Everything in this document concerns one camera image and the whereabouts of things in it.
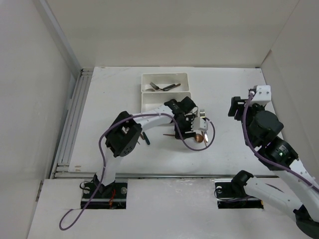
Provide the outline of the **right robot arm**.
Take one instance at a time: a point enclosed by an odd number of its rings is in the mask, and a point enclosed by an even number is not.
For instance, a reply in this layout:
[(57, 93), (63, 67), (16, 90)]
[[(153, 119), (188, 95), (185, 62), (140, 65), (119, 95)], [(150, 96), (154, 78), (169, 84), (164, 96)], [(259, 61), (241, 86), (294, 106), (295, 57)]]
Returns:
[(236, 196), (252, 196), (285, 213), (304, 234), (319, 237), (319, 186), (308, 174), (297, 152), (278, 134), (284, 128), (278, 117), (265, 106), (233, 97), (229, 117), (241, 122), (245, 144), (258, 160), (293, 191), (289, 196), (242, 170), (231, 180)]

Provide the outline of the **black handled fork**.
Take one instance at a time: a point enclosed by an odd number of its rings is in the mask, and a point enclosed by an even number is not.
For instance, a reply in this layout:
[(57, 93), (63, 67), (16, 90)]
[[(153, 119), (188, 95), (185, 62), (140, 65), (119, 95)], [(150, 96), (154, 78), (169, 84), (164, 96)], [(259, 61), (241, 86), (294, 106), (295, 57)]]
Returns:
[(151, 86), (153, 89), (156, 89), (156, 91), (160, 91), (160, 87), (157, 86), (156, 84), (154, 84), (153, 82), (150, 82), (150, 86)]

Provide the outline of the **gold fork green handle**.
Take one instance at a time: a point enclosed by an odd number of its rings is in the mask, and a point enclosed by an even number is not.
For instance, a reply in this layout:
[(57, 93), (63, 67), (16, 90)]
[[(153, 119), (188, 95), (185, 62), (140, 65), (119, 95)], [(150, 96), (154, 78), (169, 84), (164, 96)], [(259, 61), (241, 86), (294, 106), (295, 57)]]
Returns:
[(176, 84), (171, 84), (171, 85), (166, 86), (166, 87), (164, 87), (164, 88), (162, 88), (162, 89), (160, 89), (160, 90), (161, 90), (161, 91), (168, 91), (168, 90), (170, 90), (170, 89), (173, 89), (175, 86), (176, 86)]

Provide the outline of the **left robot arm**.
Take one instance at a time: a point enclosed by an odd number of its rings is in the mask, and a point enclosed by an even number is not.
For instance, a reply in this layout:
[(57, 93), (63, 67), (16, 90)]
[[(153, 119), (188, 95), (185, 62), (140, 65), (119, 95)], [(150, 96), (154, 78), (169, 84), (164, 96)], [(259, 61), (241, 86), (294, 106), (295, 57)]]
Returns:
[(169, 100), (161, 106), (140, 114), (129, 114), (127, 111), (119, 113), (107, 132), (101, 136), (99, 142), (105, 139), (105, 158), (102, 154), (103, 168), (93, 176), (94, 191), (98, 196), (104, 198), (110, 195), (115, 182), (117, 168), (121, 162), (117, 157), (125, 157), (131, 153), (141, 133), (154, 127), (165, 124), (174, 124), (175, 139), (185, 140), (196, 135), (192, 131), (192, 122), (195, 115), (192, 110), (197, 105), (190, 97), (185, 97), (178, 102), (175, 99)]

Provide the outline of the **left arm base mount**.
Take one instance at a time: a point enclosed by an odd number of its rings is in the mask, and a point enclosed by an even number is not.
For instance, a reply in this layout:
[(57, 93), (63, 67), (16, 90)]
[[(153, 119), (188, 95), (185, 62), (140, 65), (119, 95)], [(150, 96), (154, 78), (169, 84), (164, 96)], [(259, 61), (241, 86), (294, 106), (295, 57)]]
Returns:
[(83, 181), (79, 185), (82, 190), (80, 208), (83, 209), (106, 209), (121, 210), (127, 206), (127, 181), (115, 181), (108, 187), (100, 187), (87, 207), (85, 205), (90, 200), (96, 187), (93, 181)]

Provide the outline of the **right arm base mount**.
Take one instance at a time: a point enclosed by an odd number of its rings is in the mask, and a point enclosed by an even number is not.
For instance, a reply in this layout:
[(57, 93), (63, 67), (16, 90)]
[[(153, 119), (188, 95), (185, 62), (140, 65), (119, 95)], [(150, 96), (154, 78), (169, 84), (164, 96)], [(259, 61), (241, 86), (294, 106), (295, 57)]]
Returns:
[(241, 170), (231, 179), (216, 179), (214, 196), (218, 209), (263, 209), (260, 199), (249, 196), (244, 191), (247, 181), (254, 176)]

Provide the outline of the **copper thin utensil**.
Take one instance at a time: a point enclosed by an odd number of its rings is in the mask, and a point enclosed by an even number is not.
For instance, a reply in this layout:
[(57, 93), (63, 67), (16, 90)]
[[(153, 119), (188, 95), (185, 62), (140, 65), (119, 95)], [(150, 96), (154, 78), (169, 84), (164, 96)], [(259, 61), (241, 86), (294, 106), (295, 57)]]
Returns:
[(201, 133), (197, 133), (194, 137), (194, 140), (197, 143), (204, 143), (205, 147), (208, 146), (208, 139), (207, 139), (207, 135), (205, 132), (201, 132)]

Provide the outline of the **white plastic bin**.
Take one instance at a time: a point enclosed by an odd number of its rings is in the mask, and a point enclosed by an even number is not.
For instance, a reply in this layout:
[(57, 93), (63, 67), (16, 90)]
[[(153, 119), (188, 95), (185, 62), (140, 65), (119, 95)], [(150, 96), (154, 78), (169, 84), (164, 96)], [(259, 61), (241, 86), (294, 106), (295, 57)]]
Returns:
[(147, 92), (151, 89), (151, 82), (163, 89), (172, 84), (180, 84), (180, 86), (172, 89), (173, 92), (189, 91), (189, 80), (187, 73), (150, 73), (142, 74), (141, 92)]
[(190, 92), (148, 92), (142, 93), (141, 112), (147, 112), (160, 107), (165, 102), (175, 99), (178, 102), (185, 97), (191, 98)]

